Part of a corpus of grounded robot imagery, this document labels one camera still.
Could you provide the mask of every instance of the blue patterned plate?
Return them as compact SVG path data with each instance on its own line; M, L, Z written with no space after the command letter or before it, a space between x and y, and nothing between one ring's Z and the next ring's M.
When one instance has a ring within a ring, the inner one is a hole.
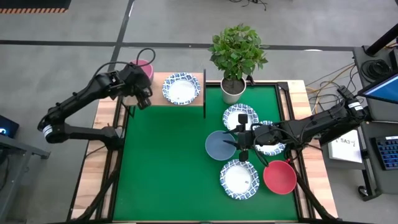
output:
M175 105L187 105L200 93L200 84L191 73L174 73L166 78L162 87L164 97Z
M272 121L261 121L260 122L263 125L272 125L273 122ZM264 153L264 155L266 156L275 156L278 155L279 153L281 153L283 150L285 150L286 144L282 144L282 143L278 143L276 145L273 146L259 146L256 145L256 149L262 153Z
M228 128L228 130L232 130L236 128L238 122L239 114L247 114L248 115L248 123L246 124L246 130L250 130L250 125L259 122L259 117L257 113L248 105L244 105L242 103L238 103L230 106L223 114L223 123Z
M245 200L257 192L260 180L250 162L239 162L239 159L233 159L221 170L220 184L231 198Z

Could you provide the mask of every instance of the potted plant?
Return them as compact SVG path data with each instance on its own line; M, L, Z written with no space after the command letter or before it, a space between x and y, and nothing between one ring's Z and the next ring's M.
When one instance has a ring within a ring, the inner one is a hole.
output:
M243 74L252 75L257 65L267 63L264 51L260 49L261 39L255 30L240 24L227 27L220 35L213 36L210 60L219 70L224 71L221 81L223 100L227 104L236 103L246 89Z

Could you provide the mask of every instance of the gray bowl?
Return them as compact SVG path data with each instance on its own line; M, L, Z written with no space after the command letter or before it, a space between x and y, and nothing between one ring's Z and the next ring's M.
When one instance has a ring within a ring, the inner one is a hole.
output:
M236 148L223 140L235 141L231 134L224 134L224 131L215 131L206 138L206 152L209 156L217 161L225 161L231 158Z

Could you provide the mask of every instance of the white flower pot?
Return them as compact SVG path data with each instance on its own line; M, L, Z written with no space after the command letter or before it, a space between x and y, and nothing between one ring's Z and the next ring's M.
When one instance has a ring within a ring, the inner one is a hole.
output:
M221 85L221 89L222 89L222 91L223 91L223 101L224 101L225 103L227 103L227 104L229 104L229 105L233 105L233 104L235 104L235 103L239 100L239 98L241 97L241 95L243 94L243 92L246 90L246 82L244 81L243 78L242 78L242 81L243 81L243 83L244 83L244 88L243 88L243 90L242 90L241 93L238 93L238 94L235 94L235 95L227 93L227 92L224 90L224 88L223 88L223 85L222 85L223 81L221 81L220 85Z

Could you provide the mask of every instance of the gray floor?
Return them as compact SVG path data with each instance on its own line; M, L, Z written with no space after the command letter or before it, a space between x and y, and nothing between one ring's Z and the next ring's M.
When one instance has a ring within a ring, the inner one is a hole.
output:
M65 14L0 14L2 40L115 42L128 0L73 0ZM210 43L211 36L241 22L252 26L269 45L360 46L371 44L398 21L394 0L267 0L262 5L227 0L136 0L125 42ZM11 217L28 223L66 219L86 141L47 144L36 130L48 107L83 88L94 70L110 60L113 47L0 45L0 114L21 124L17 139L51 151L50 159L32 160ZM122 48L119 60L132 60L139 49ZM207 70L209 79L222 73L208 61L205 49L156 49L155 71ZM150 59L150 54L142 58ZM257 80L300 79L310 83L353 62L350 52L269 50L270 61ZM321 81L310 85L318 88ZM347 73L336 82L347 85ZM353 78L361 88L357 76ZM327 88L323 93L335 93ZM91 126L97 102L68 119ZM398 196L360 201L358 170L328 168L339 216L344 220L396 223Z

